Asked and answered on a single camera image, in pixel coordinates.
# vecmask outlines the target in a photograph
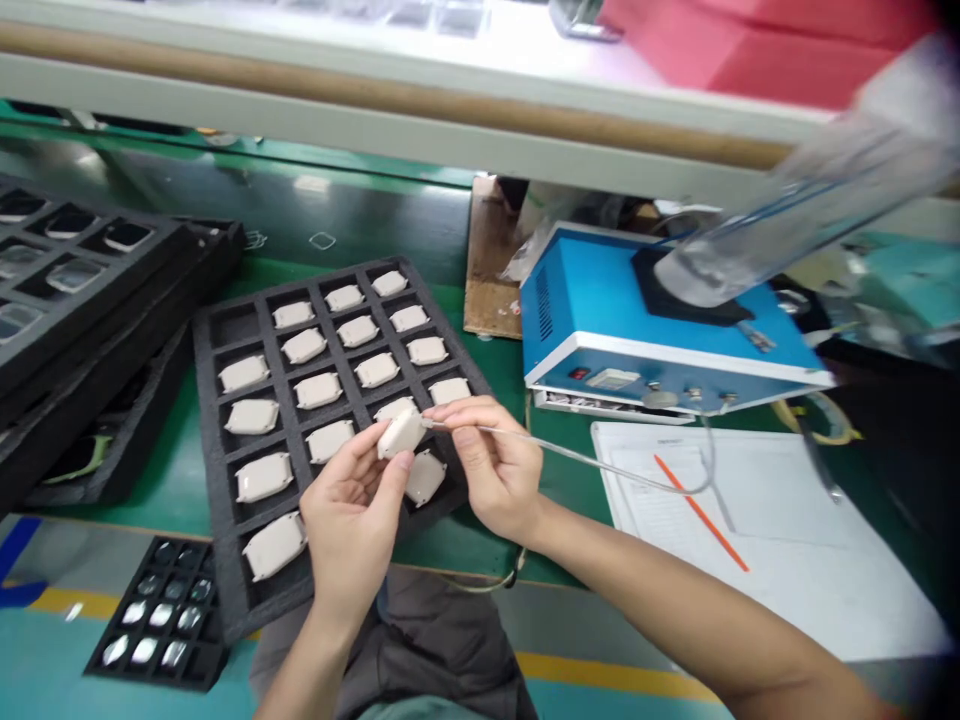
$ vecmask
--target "orange pen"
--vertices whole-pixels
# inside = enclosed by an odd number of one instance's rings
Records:
[[[680,481],[677,480],[677,476],[674,475],[674,474],[673,474],[673,471],[672,471],[670,468],[667,467],[667,464],[666,464],[663,460],[660,459],[660,456],[659,456],[659,455],[654,455],[654,456],[653,456],[653,459],[657,461],[657,465],[660,466],[660,469],[663,470],[663,472],[666,474],[666,476],[667,476],[668,478],[670,478],[670,482],[673,483],[674,487],[677,488],[677,490],[683,490],[684,487],[683,487],[683,485],[680,484]],[[717,529],[717,526],[714,525],[714,524],[710,521],[710,518],[708,518],[708,517],[707,517],[707,514],[703,511],[703,508],[700,507],[700,503],[698,503],[696,500],[694,500],[694,499],[693,499],[692,497],[690,497],[689,495],[687,495],[687,496],[685,496],[685,497],[686,497],[686,499],[687,499],[687,502],[690,503],[690,507],[693,508],[693,511],[697,514],[697,516],[698,516],[701,520],[703,520],[703,524],[707,526],[707,528],[710,530],[710,532],[713,533],[713,536],[719,541],[719,543],[720,543],[721,545],[723,545],[723,549],[727,551],[727,553],[730,555],[730,557],[732,557],[732,558],[734,559],[734,561],[737,563],[737,565],[739,565],[740,568],[741,568],[744,572],[750,572],[750,568],[747,567],[747,564],[743,561],[743,558],[741,558],[741,557],[737,554],[737,551],[733,549],[733,545],[731,545],[731,544],[727,541],[727,539],[723,536],[723,533],[721,533],[721,532]]]

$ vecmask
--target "metal shelf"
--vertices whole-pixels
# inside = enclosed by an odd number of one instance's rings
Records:
[[[625,45],[492,4],[477,39],[282,10],[0,0],[3,93],[581,187],[732,206],[833,113],[664,85]],[[931,198],[878,229],[952,239]]]

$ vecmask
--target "blue machine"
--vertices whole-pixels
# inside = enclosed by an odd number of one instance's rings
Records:
[[[659,240],[554,227],[520,289],[527,387],[705,415],[833,387],[765,284],[737,301],[771,341],[768,352],[737,326],[650,314],[631,258]]]

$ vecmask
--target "red box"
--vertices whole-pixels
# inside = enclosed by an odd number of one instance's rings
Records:
[[[905,50],[937,27],[924,0],[695,1],[752,25],[888,50]]]
[[[899,54],[750,25],[687,0],[650,0],[642,18],[622,10],[612,16],[626,41],[679,87],[842,110]]]

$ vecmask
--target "ultrasonic welding machine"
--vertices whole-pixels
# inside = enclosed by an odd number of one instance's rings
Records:
[[[718,308],[670,295],[661,241],[554,226],[520,289],[528,388],[716,415],[834,386],[768,285]]]

